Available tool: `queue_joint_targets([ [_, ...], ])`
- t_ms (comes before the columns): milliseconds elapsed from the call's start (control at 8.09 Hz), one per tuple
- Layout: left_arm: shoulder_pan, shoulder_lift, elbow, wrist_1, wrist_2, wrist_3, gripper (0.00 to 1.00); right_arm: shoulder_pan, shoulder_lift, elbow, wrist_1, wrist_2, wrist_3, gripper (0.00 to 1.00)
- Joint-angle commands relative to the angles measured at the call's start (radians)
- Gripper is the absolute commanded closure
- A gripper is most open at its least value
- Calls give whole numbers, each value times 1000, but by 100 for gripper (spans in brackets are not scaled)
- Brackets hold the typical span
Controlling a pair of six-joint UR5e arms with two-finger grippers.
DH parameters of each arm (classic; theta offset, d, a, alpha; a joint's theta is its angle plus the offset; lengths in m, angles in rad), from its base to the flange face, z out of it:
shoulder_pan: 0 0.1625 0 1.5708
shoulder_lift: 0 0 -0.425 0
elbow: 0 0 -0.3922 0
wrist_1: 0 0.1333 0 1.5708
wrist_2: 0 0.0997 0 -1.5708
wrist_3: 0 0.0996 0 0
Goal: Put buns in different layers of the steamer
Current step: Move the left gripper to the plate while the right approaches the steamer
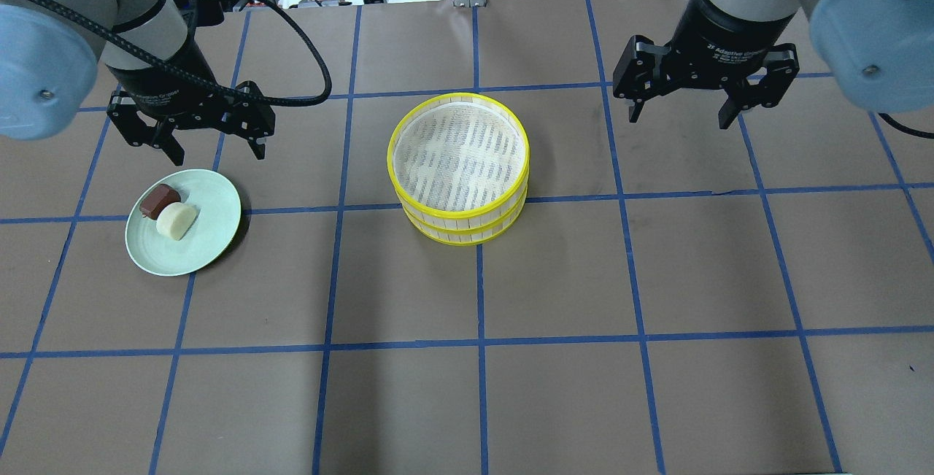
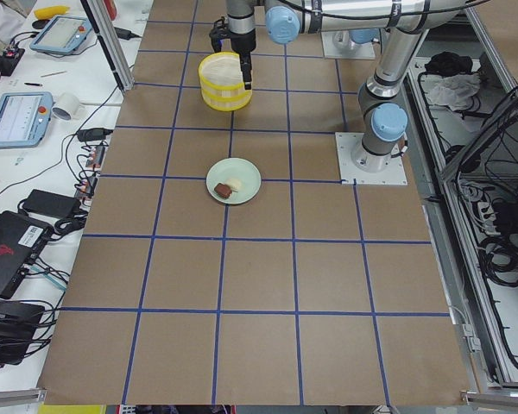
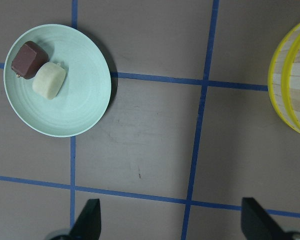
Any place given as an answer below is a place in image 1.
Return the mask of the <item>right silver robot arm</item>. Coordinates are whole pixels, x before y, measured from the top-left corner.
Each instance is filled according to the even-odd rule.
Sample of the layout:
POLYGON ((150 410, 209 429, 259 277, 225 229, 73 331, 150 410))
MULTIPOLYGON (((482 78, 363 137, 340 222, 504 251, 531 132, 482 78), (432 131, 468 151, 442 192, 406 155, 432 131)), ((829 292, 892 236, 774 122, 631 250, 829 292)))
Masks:
POLYGON ((632 36, 611 92, 637 122, 644 103, 674 90, 723 90, 721 129, 748 109, 773 108, 800 73, 796 46, 780 43, 797 12, 841 92, 894 129, 895 115, 932 105, 932 0, 688 0, 666 44, 632 36))

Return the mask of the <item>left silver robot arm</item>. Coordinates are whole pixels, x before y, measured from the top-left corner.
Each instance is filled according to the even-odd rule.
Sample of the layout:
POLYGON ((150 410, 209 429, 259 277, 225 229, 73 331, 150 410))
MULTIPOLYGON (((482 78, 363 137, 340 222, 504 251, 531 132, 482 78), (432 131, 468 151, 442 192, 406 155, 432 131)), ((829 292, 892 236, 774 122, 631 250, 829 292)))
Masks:
POLYGON ((177 131, 215 129, 266 156, 276 116, 251 80, 220 89, 196 30, 246 0, 2 0, 2 135, 32 142, 62 132, 104 65, 119 82, 107 115, 127 144, 181 165, 177 131))

